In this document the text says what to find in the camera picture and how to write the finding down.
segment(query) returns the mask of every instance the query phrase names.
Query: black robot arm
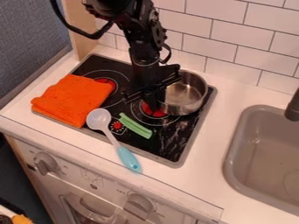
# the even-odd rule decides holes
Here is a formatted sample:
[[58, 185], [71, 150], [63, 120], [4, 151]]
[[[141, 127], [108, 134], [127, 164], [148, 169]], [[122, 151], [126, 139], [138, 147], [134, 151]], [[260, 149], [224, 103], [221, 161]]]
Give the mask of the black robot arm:
[[[99, 39], [113, 23], [123, 30], [129, 42], [129, 53], [132, 60], [133, 80], [130, 89], [123, 92], [127, 102], [143, 98], [151, 109], [158, 108], [157, 100], [162, 90], [180, 79], [179, 65], [166, 64], [171, 57], [171, 49], [165, 44], [166, 30], [161, 26], [159, 13], [151, 0], [83, 0], [87, 11], [96, 18], [108, 21], [99, 31], [89, 34], [71, 26], [65, 21], [56, 0], [50, 0], [52, 7], [71, 31], [90, 39]], [[169, 54], [160, 59], [160, 52], [165, 48]]]

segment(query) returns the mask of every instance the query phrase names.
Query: silver pot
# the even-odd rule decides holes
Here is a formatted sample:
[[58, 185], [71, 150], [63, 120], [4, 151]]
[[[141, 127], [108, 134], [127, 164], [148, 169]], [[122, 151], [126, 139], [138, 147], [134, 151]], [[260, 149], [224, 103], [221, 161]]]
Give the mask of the silver pot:
[[179, 71], [182, 80], [169, 85], [163, 101], [159, 101], [161, 110], [168, 115], [186, 116], [197, 111], [208, 93], [205, 80], [196, 73]]

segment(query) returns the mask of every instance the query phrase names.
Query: toy stove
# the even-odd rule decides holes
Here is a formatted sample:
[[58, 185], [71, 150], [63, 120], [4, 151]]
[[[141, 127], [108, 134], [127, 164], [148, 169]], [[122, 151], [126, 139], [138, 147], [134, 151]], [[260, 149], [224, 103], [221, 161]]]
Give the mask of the toy stove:
[[[201, 109], [190, 115], [173, 116], [166, 115], [162, 111], [152, 113], [143, 100], [133, 101], [130, 104], [126, 104], [123, 100], [122, 90], [129, 86], [132, 76], [132, 67], [129, 64], [92, 54], [75, 68], [72, 74], [110, 83], [114, 91], [101, 107], [107, 109], [113, 117], [109, 128], [116, 139], [134, 153], [173, 168], [184, 163], [216, 95], [216, 89], [209, 87], [209, 93]], [[143, 138], [123, 126], [118, 121], [120, 113], [125, 113], [134, 121], [152, 130], [151, 139]], [[101, 131], [88, 130], [87, 126], [83, 131], [107, 141]]]

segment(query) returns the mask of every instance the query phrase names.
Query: white tile wall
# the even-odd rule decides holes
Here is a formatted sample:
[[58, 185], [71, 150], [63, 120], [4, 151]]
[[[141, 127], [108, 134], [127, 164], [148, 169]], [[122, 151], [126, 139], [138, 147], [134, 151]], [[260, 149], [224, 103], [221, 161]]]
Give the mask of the white tile wall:
[[212, 20], [169, 10], [160, 10], [160, 20], [166, 29], [208, 38]]
[[187, 13], [242, 23], [247, 4], [232, 0], [188, 0]]
[[215, 59], [233, 61], [237, 46], [185, 34], [183, 50]]
[[287, 54], [299, 58], [299, 37], [277, 32], [271, 46], [271, 52]]
[[261, 70], [234, 65], [233, 63], [217, 59], [208, 59], [205, 71], [208, 74], [218, 74], [222, 77], [251, 85], [256, 85], [261, 75]]
[[259, 86], [293, 95], [299, 87], [299, 79], [277, 73], [263, 72]]
[[[153, 2], [169, 30], [170, 63], [288, 94], [299, 86], [299, 0]], [[98, 29], [105, 23], [96, 19]], [[99, 43], [129, 49], [116, 25]]]
[[298, 62], [299, 59], [242, 46], [236, 57], [238, 64], [289, 76], [294, 75]]
[[101, 39], [99, 39], [99, 44], [116, 48], [115, 35], [113, 33], [105, 33]]
[[273, 31], [221, 21], [214, 21], [212, 28], [212, 39], [263, 50], [269, 48], [273, 34]]
[[170, 63], [178, 63], [183, 69], [204, 72], [205, 57], [193, 53], [174, 50]]
[[122, 51], [129, 49], [129, 44], [125, 37], [116, 35], [116, 48]]
[[183, 34], [176, 31], [167, 32], [167, 45], [173, 49], [182, 50]]
[[171, 0], [171, 3], [165, 0], [154, 0], [153, 3], [158, 8], [184, 12], [185, 0]]
[[295, 77], [296, 77], [296, 78], [299, 78], [299, 68], [297, 68], [297, 71], [296, 71], [296, 73], [295, 73]]
[[287, 0], [284, 5], [284, 8], [299, 10], [299, 1], [298, 0]]
[[257, 4], [268, 4], [273, 6], [283, 6], [284, 0], [241, 0], [244, 2], [250, 2], [250, 3], [257, 3]]
[[299, 34], [299, 11], [250, 3], [245, 24]]

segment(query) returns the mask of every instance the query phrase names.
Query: gray sink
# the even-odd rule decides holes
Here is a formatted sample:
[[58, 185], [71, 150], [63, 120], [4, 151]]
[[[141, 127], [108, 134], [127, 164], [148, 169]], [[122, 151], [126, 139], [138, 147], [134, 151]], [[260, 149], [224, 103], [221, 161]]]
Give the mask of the gray sink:
[[299, 216], [299, 122], [269, 106], [247, 108], [224, 162], [239, 193]]

